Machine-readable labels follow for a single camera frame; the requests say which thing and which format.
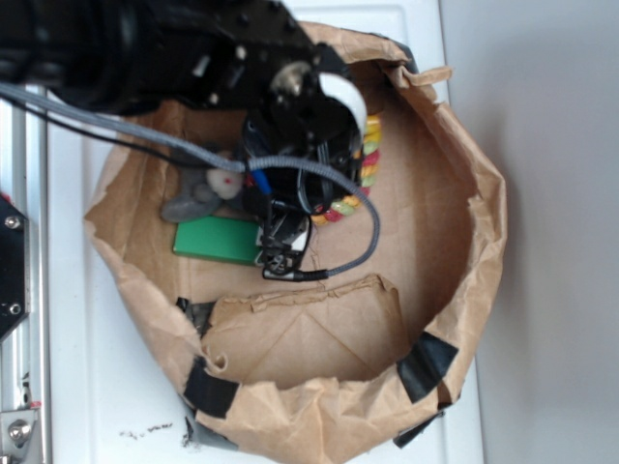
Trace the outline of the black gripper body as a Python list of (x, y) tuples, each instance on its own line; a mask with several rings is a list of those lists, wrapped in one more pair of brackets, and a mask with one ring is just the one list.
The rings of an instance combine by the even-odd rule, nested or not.
[[(254, 106), (243, 128), (246, 154), (284, 156), (360, 178), (366, 105), (351, 73), (325, 44), (254, 44), (249, 49)], [(251, 213), (323, 213), (345, 195), (335, 182), (299, 167), (259, 168), (243, 194)]]

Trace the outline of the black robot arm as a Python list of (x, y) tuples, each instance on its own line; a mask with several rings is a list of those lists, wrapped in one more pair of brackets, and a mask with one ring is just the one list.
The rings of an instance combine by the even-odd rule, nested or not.
[[(1, 95), (165, 145), (204, 194), (234, 197), (251, 179), (314, 214), (360, 187), (364, 101), (278, 1), (5, 1)], [(244, 111), (236, 156), (128, 123), (167, 101)]]

